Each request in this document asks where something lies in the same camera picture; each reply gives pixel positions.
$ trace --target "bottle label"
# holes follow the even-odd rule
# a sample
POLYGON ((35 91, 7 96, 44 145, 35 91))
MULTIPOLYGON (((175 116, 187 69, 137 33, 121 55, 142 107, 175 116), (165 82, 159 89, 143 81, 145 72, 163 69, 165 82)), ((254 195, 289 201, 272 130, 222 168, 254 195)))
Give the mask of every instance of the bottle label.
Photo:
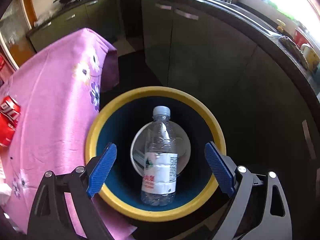
POLYGON ((160 195, 175 192, 177 159, 176 153, 145 153, 141 190, 160 195))

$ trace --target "flower pattern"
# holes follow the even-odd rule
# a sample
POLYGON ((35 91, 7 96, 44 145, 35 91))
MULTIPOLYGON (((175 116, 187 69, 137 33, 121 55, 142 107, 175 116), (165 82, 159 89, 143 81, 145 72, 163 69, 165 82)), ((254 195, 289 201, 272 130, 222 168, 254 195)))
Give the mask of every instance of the flower pattern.
POLYGON ((24 170, 20 170, 20 185, 21 185, 21 188, 22 188, 22 191, 24 192, 25 189, 28 188, 28 177, 25 173, 24 170))
POLYGON ((91 79, 90 75, 90 68, 87 63, 84 61, 81 61, 78 63, 74 68, 74 76, 85 83, 86 85, 89 85, 89 81, 91 79))
POLYGON ((17 198, 20 198, 20 187, 16 178, 13 178, 13 192, 17 198))
POLYGON ((94 105, 94 109, 96 111, 99 111, 99 105, 100 105, 100 86, 97 85, 95 82, 91 83, 91 103, 94 105))
POLYGON ((94 69, 95 72, 99 72, 100 71, 100 68, 99 68, 100 62, 99 62, 99 59, 98 59, 98 56, 97 56, 97 53, 96 53, 96 50, 94 49, 94 47, 90 47, 87 50, 87 54, 90 57, 91 67, 94 69))

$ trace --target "pink tablecloth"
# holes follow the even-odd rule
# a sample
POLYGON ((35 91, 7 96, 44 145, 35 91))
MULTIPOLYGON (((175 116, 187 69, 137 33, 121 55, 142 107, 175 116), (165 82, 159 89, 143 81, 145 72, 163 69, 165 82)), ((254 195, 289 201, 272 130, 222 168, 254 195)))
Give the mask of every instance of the pink tablecloth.
MULTIPOLYGON (((36 54, 1 87, 0 98, 9 94, 21 105, 12 143, 1 154, 12 188, 3 209, 24 232, 43 174, 70 173, 84 165, 86 135, 99 111, 100 84, 108 90, 118 82, 116 49, 82 29, 36 54)), ((115 239, 126 239, 135 230, 98 195, 94 203, 115 239)), ((76 232, 84 236, 68 195, 67 204, 76 232)))

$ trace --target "red container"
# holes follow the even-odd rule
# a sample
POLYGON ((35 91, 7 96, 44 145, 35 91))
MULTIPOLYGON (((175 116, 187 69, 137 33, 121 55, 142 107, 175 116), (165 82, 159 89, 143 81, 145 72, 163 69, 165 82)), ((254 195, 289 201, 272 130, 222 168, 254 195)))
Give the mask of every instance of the red container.
POLYGON ((21 107, 16 100, 10 96, 6 96, 0 105, 0 113, 6 116, 12 125, 16 128, 21 107))
POLYGON ((297 44, 297 47, 299 49, 301 48, 301 45, 304 43, 308 43, 311 47, 313 47, 312 44, 308 41, 308 39, 297 29, 294 32, 293 41, 295 44, 297 44))
POLYGON ((0 146, 8 147, 15 131, 16 129, 13 127, 11 121, 0 113, 0 146))
POLYGON ((14 72, 14 68, 0 53, 0 78, 3 80, 3 82, 6 82, 14 72))

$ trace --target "cabinet handle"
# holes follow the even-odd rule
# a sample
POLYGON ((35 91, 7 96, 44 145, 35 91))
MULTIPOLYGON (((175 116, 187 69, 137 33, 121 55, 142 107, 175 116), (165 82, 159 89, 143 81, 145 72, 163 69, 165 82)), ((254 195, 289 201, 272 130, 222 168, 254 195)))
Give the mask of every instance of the cabinet handle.
POLYGON ((310 157, 312 160, 315 160, 317 157, 316 157, 315 148, 313 147, 313 143, 311 141, 307 120, 304 120, 302 122, 302 129, 303 129, 304 137, 306 139, 306 143, 309 149, 310 157))
POLYGON ((47 23, 45 26, 43 26, 43 27, 41 28, 41 30, 45 29, 46 27, 48 27, 48 26, 50 26, 50 25, 51 25, 51 22, 47 23))
POLYGON ((163 4, 156 3, 156 7, 163 9, 163 10, 171 10, 170 5, 163 5, 163 4))
POLYGON ((71 20, 72 18, 76 17, 75 14, 71 15, 70 17, 68 17, 67 19, 65 19, 65 21, 71 20))
POLYGON ((186 12, 180 11, 178 9, 175 9, 175 12, 185 18, 188 18, 188 19, 193 19, 196 21, 199 19, 199 16, 197 16, 197 15, 186 13, 186 12))
POLYGON ((89 2, 89 3, 87 3, 87 6, 93 5, 93 4, 97 3, 97 2, 98 2, 98 0, 95 0, 95 1, 89 2))

